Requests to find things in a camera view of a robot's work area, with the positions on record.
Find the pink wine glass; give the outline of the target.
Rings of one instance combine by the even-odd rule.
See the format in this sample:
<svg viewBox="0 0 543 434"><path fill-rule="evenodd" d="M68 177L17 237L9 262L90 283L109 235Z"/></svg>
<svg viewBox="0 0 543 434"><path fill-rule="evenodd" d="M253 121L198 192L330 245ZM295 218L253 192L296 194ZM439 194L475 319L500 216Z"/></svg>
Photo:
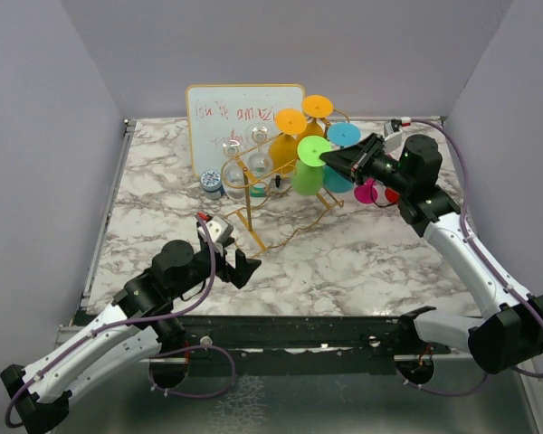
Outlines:
<svg viewBox="0 0 543 434"><path fill-rule="evenodd" d="M358 185L354 189L354 197L359 203L372 204L378 199L377 181L368 178L363 185Z"/></svg>

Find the green wine glass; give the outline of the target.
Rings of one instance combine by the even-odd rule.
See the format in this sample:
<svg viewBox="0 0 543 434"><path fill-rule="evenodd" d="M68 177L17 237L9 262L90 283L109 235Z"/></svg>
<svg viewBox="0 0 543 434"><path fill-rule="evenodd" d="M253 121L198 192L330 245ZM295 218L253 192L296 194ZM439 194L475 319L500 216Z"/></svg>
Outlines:
<svg viewBox="0 0 543 434"><path fill-rule="evenodd" d="M291 178L291 184L296 193L310 196L320 191L326 164L320 156L331 150L330 142L324 137L309 136L299 142L295 174Z"/></svg>

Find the red wine glass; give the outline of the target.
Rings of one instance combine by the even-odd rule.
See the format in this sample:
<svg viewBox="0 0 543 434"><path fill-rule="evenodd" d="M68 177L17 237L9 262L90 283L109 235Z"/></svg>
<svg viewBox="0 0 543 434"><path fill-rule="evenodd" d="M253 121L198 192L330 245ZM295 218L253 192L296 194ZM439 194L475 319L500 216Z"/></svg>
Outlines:
<svg viewBox="0 0 543 434"><path fill-rule="evenodd" d="M398 200L397 185L399 177L397 173L398 162L389 154L385 154L385 174L381 183L385 187L385 197L390 203Z"/></svg>

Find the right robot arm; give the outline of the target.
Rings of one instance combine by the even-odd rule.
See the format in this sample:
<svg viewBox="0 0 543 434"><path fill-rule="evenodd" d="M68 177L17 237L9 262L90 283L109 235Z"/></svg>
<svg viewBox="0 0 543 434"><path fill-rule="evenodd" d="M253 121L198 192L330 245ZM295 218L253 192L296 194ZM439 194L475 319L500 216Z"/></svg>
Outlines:
<svg viewBox="0 0 543 434"><path fill-rule="evenodd" d="M513 278L474 236L463 210L437 183L443 157L436 141L411 135L399 159L372 134L361 142L319 156L355 184L374 179L398 193L404 221L433 246L472 294L480 317L455 316L425 307L407 314L397 332L407 353L429 343L469 353L486 373L496 374L543 354L543 295L535 297Z"/></svg>

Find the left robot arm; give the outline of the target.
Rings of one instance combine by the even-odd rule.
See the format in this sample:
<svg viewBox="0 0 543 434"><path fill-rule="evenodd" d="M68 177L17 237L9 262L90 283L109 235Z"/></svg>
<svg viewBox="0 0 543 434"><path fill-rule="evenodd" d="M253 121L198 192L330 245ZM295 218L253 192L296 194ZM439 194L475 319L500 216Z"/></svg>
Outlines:
<svg viewBox="0 0 543 434"><path fill-rule="evenodd" d="M12 364L1 372L11 399L6 426L29 433L55 428L68 416L71 399L78 394L71 384L93 382L93 375L86 372L97 362L126 361L126 356L114 357L111 351L130 338L135 341L126 355L142 359L176 354L186 343L186 332L171 312L174 301L198 285L207 293L216 279L243 288L261 264L241 250L235 252L235 263L229 264L224 251L206 241L201 241L199 251L186 241L168 242L150 267L129 280L77 335L35 363ZM11 420L13 412L19 421Z"/></svg>

